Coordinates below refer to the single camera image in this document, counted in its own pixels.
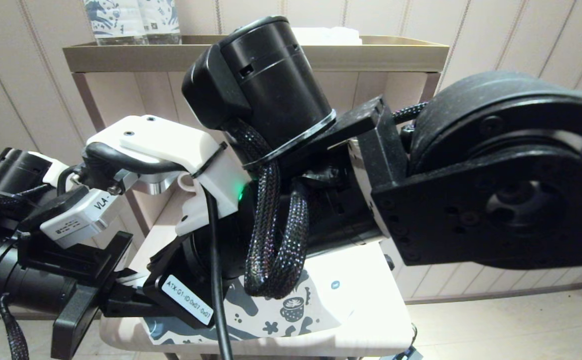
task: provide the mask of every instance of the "black joint actuator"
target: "black joint actuator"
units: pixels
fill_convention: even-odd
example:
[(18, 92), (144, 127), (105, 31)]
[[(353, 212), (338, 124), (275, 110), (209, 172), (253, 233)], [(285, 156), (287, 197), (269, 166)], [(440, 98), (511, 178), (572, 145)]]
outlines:
[(202, 125), (239, 118), (272, 149), (332, 114), (284, 16), (268, 16), (211, 46), (189, 68), (182, 94)]

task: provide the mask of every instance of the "printed cup design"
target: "printed cup design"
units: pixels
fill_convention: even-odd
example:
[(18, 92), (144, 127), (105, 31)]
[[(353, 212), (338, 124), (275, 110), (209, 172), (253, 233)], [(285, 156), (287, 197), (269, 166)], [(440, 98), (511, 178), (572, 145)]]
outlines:
[(297, 322), (305, 316), (305, 299), (301, 297), (287, 298), (282, 302), (280, 315), (288, 322)]

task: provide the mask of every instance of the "bottle label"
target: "bottle label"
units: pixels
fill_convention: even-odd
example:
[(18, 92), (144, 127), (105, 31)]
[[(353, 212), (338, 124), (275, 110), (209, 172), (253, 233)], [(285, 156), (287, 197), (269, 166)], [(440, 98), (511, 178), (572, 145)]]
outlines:
[(175, 0), (138, 0), (147, 34), (180, 34)]
[(137, 0), (84, 0), (96, 39), (145, 34)]

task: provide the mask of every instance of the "plastic bottle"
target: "plastic bottle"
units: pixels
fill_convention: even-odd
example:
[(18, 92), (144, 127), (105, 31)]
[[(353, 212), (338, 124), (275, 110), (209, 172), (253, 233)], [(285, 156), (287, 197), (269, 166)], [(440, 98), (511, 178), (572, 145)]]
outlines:
[(138, 0), (84, 0), (97, 45), (147, 45)]
[(149, 44), (179, 44), (180, 22), (175, 0), (137, 0)]

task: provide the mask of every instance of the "floor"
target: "floor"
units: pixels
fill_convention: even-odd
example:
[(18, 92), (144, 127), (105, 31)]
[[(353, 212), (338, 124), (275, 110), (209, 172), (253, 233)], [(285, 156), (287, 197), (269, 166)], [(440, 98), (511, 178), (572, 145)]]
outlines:
[[(582, 360), (582, 290), (494, 300), (410, 305), (416, 348), (426, 360)], [(49, 358), (51, 321), (20, 321), (31, 360)], [(112, 348), (95, 321), (75, 360), (165, 360)], [(9, 359), (0, 322), (0, 358)]]

